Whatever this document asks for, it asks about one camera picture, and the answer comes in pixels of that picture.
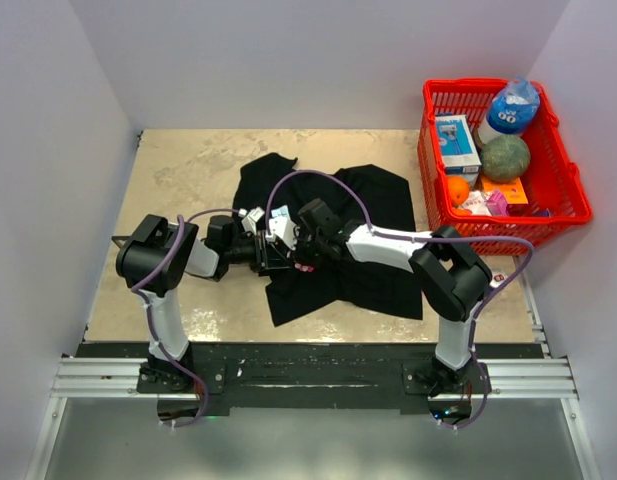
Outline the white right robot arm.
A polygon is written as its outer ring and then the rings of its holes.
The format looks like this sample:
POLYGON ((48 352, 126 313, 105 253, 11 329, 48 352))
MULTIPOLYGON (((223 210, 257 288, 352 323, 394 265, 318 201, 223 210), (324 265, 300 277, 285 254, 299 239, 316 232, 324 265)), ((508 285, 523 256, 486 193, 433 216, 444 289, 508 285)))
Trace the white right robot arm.
POLYGON ((439 336, 430 364, 415 371, 430 397, 455 393, 469 380, 474 359, 475 313, 490 288, 492 273, 456 229, 405 232, 362 221, 343 222, 321 199, 302 207, 298 252, 309 261, 329 259, 385 265, 417 278, 439 315, 439 336))

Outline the pink flower brooch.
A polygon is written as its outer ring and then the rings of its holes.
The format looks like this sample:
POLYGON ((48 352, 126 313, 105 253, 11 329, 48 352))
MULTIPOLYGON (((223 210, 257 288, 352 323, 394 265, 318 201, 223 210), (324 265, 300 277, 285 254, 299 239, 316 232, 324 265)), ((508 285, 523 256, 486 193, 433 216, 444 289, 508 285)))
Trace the pink flower brooch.
POLYGON ((304 272, 304 273, 310 273, 313 272, 315 270, 315 267, 312 265, 304 265, 301 264, 299 262, 295 262, 294 263, 294 268, 300 272, 304 272))

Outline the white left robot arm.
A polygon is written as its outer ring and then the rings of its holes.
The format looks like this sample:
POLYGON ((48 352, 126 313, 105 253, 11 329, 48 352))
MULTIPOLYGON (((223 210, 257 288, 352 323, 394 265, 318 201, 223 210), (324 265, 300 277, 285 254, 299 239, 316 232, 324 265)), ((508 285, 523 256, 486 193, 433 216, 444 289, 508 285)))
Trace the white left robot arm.
POLYGON ((178 286, 183 277, 221 280, 232 264, 246 264, 259 275, 290 266, 291 248, 258 228, 261 209, 210 209, 171 223, 148 214, 119 246, 116 272, 142 301, 150 342, 143 380, 173 392, 203 391, 196 378, 192 347, 180 313, 178 286))

